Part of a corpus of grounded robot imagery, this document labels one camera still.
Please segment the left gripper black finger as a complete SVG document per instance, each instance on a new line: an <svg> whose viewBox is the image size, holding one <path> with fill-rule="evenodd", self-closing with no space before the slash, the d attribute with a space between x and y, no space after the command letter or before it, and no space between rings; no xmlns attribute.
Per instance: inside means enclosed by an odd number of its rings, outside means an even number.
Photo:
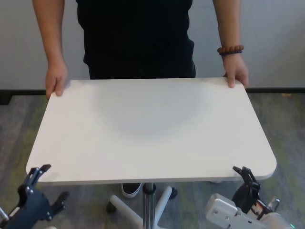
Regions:
<svg viewBox="0 0 305 229"><path fill-rule="evenodd" d="M39 178L51 168L50 164L44 164L41 167L33 167L27 174L23 185L26 190L31 191L36 187Z"/></svg>
<svg viewBox="0 0 305 229"><path fill-rule="evenodd" d="M51 206L53 214L58 214L66 208L64 202L68 197L69 197L68 191L63 191L60 193L57 200Z"/></svg>

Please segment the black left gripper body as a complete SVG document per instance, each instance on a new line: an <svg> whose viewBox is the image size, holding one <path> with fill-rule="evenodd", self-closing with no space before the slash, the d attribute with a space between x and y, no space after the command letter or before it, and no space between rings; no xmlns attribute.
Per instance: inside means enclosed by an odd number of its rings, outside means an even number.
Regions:
<svg viewBox="0 0 305 229"><path fill-rule="evenodd" d="M21 185L18 188L19 202L7 219L0 222L2 229L31 229L38 221L54 218L49 201L35 188Z"/></svg>

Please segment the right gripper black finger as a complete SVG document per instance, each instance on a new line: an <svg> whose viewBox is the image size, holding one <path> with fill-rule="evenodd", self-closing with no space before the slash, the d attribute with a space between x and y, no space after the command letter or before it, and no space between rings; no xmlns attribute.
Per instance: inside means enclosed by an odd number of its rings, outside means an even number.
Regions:
<svg viewBox="0 0 305 229"><path fill-rule="evenodd" d="M261 185L257 182L256 178L254 177L251 169L247 168L247 167L236 167L233 166L233 170L238 173L243 181L244 181L244 188L247 191L251 191L251 190L257 190L259 191L261 188Z"/></svg>

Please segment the person's left hand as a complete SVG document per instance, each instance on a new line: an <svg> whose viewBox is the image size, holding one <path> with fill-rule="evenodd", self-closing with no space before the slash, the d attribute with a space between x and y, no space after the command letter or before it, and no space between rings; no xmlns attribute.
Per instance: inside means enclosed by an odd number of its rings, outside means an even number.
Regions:
<svg viewBox="0 0 305 229"><path fill-rule="evenodd" d="M249 72L241 54L230 54L223 58L223 66L225 77L230 88L235 87L235 83L239 81L244 88L248 87Z"/></svg>

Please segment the person's right hand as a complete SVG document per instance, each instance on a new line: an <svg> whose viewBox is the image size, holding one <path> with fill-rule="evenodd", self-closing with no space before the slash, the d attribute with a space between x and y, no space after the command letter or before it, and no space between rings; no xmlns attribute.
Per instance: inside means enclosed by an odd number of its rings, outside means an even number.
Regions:
<svg viewBox="0 0 305 229"><path fill-rule="evenodd" d="M52 93L62 96L68 77L68 68L64 60L48 63L45 78L46 98L50 99Z"/></svg>

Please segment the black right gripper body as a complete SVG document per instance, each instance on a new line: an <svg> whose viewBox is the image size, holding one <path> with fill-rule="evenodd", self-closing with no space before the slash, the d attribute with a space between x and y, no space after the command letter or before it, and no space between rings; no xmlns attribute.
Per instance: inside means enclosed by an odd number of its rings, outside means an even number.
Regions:
<svg viewBox="0 0 305 229"><path fill-rule="evenodd" d="M264 210L264 203L259 196L260 188L261 185L257 182L244 183L234 193L232 201L243 213L250 211L259 215Z"/></svg>

